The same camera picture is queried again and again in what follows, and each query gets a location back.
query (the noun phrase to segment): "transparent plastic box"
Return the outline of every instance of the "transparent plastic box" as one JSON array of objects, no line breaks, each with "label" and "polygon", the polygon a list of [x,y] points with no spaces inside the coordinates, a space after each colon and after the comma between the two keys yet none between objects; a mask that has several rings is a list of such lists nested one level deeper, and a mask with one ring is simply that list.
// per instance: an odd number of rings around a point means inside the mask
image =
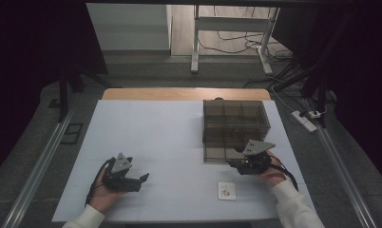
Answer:
[{"label": "transparent plastic box", "polygon": [[204,162],[244,160],[249,140],[264,141],[271,128],[262,101],[203,101]]}]

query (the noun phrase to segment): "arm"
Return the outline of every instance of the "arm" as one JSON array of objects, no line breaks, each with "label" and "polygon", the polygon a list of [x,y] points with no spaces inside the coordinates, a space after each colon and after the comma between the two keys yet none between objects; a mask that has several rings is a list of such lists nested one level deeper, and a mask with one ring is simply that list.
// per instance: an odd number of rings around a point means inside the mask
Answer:
[{"label": "arm", "polygon": [[[280,162],[272,158],[272,163],[280,166]],[[260,175],[273,187],[277,197],[277,213],[285,228],[324,227],[316,212],[308,205],[304,195],[280,171],[269,168]]]},{"label": "arm", "polygon": [[112,191],[102,183],[105,169],[99,175],[94,188],[93,196],[89,204],[86,205],[82,214],[71,221],[68,221],[63,228],[97,228],[105,219],[104,212],[110,208],[119,196],[124,192]]}]

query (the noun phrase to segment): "white tabletop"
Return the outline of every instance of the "white tabletop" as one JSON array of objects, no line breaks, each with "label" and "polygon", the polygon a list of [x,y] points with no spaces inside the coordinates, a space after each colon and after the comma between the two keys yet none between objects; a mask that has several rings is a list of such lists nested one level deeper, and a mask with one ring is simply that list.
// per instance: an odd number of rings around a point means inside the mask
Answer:
[{"label": "white tabletop", "polygon": [[[311,202],[273,101],[264,101],[271,129],[265,139]],[[228,164],[203,162],[202,101],[99,101],[53,221],[76,218],[100,166],[122,152],[133,157],[127,178],[150,173],[140,192],[119,198],[105,219],[198,222],[275,219],[276,198],[260,179]],[[218,182],[236,184],[236,200],[218,199]]]}]

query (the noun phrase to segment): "hand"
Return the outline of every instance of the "hand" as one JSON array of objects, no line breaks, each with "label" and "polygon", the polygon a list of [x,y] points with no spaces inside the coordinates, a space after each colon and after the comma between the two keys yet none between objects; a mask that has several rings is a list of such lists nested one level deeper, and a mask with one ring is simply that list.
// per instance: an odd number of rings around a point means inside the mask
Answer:
[{"label": "hand", "polygon": [[125,192],[113,191],[105,187],[102,183],[103,175],[105,174],[105,168],[100,173],[96,180],[96,184],[93,191],[93,196],[90,199],[89,205],[101,213],[110,208],[119,196],[125,194]]},{"label": "hand", "polygon": [[[280,162],[277,159],[275,159],[277,157],[269,150],[267,150],[267,153],[268,155],[272,156],[271,163],[280,167],[281,166]],[[282,181],[286,181],[286,177],[282,172],[271,167],[269,167],[265,172],[259,174],[259,176],[263,178],[272,187],[274,187],[275,185],[279,184]]]}]

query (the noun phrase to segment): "white sleeve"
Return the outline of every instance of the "white sleeve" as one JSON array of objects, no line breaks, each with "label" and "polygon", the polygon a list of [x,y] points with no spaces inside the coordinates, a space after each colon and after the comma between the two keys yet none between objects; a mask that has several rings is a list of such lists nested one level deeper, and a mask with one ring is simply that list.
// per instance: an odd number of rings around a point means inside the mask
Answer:
[{"label": "white sleeve", "polygon": [[98,228],[104,219],[105,215],[87,204],[84,212],[78,218],[67,221],[63,228]]},{"label": "white sleeve", "polygon": [[284,228],[324,227],[304,195],[297,192],[290,181],[275,185],[273,191],[277,197],[277,213]]}]

